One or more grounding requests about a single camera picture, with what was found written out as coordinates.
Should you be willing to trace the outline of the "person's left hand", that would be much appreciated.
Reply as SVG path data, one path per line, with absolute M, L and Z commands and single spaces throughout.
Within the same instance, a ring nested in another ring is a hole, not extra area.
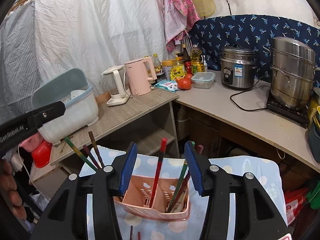
M 17 184 L 12 173 L 11 164 L 5 159 L 1 159 L 1 188 L 8 194 L 9 206 L 14 216 L 18 219 L 26 220 L 27 213 L 17 192 Z

